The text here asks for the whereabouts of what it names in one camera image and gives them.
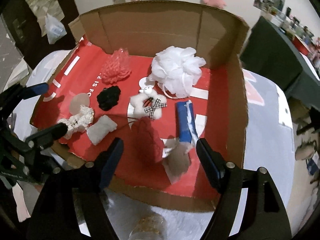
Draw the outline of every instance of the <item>white cloth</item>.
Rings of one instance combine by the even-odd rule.
[[[99,120],[87,129],[87,135],[93,145],[97,145],[110,132],[117,129],[117,124],[107,115],[103,115]]]
[[[197,84],[201,77],[201,66],[205,60],[195,57],[193,48],[168,47],[156,54],[151,63],[152,73],[149,81],[157,81],[164,94],[170,97],[166,90],[176,94],[176,98],[186,98],[191,94],[192,85]]]

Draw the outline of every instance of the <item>white tag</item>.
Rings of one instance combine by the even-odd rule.
[[[315,152],[315,154],[313,155],[312,159],[315,162],[315,164],[317,165],[317,167],[320,169],[318,152]]]

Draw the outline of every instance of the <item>floor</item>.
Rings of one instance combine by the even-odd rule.
[[[293,123],[294,135],[296,135],[297,127],[298,124]],[[319,145],[319,135],[313,134],[312,131],[313,129],[294,137],[295,149],[301,145],[301,140],[304,142],[307,142],[310,139],[317,140]],[[304,218],[312,200],[313,190],[317,186],[316,182],[310,184],[312,179],[313,177],[308,174],[306,161],[296,161],[294,166],[292,192],[287,207],[292,235],[295,235],[299,231],[299,228],[302,226],[302,221],[306,221]]]

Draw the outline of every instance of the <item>torn cardboard edge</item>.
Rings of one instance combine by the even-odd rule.
[[[193,47],[197,50],[196,55],[207,61],[206,67],[214,69],[225,65],[229,84],[227,161],[243,167],[248,114],[238,54],[249,29],[243,19],[205,5],[157,0],[95,9],[80,15],[69,26],[76,42],[85,33],[92,44],[108,54],[123,47],[131,55],[154,57],[169,46]],[[53,81],[78,46],[58,66],[48,83]],[[78,168],[85,163],[58,142],[52,149],[72,167]],[[170,195],[151,188],[129,186],[115,176],[109,189],[150,205],[189,212],[213,211],[219,201],[219,194],[209,201]]]

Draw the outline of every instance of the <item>red cardboard surface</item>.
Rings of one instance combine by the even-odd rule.
[[[64,72],[76,56],[80,59],[68,75]],[[116,83],[121,89],[118,105],[110,111],[103,111],[98,107],[97,95],[104,87],[100,79],[100,70],[103,63],[110,57],[97,46],[82,41],[74,55],[58,73],[55,80],[61,85],[59,88],[51,84],[45,97],[56,93],[52,100],[40,102],[36,108],[33,125],[39,129],[45,129],[54,125],[61,118],[69,118],[69,104],[73,96],[79,93],[89,93],[90,107],[95,111],[95,123],[100,116],[107,114],[113,119],[118,128],[109,133],[97,146],[91,144],[86,133],[76,133],[70,140],[60,139],[61,143],[67,143],[70,152],[87,161],[93,161],[101,151],[108,148],[115,137],[124,141],[124,153],[118,164],[115,175],[124,179],[127,185],[145,186],[163,192],[187,197],[213,199],[217,192],[211,188],[195,150],[191,150],[189,156],[192,164],[181,180],[171,185],[161,163],[146,167],[138,158],[139,152],[134,147],[132,132],[128,125],[127,110],[130,96],[139,92],[139,80],[151,73],[151,57],[130,56],[131,75],[123,81]],[[202,77],[194,87],[209,90],[209,99],[190,97],[193,102],[195,114],[208,116],[205,137],[212,149],[227,156],[228,138],[228,82],[227,71],[224,67],[210,70],[202,68]],[[178,136],[176,127],[175,103],[187,99],[168,99],[167,107],[162,109],[162,118],[152,122],[161,138],[173,138]]]

